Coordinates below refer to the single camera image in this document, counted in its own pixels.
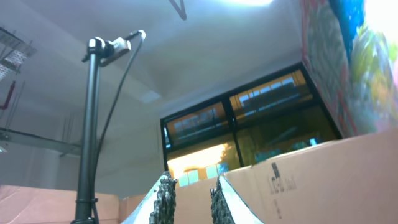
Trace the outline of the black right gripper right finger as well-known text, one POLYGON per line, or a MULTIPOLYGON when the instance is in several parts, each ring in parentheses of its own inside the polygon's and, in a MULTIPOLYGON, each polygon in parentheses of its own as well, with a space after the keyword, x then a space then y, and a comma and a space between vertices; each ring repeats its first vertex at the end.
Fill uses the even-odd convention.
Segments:
POLYGON ((213 224, 264 224, 248 207, 225 176, 210 189, 213 224))

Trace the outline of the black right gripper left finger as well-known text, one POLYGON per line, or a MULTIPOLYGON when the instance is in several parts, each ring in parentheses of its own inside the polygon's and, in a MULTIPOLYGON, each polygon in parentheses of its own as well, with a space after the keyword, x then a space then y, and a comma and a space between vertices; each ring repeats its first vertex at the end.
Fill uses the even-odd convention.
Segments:
POLYGON ((177 180, 165 171, 122 224, 173 224, 177 180))

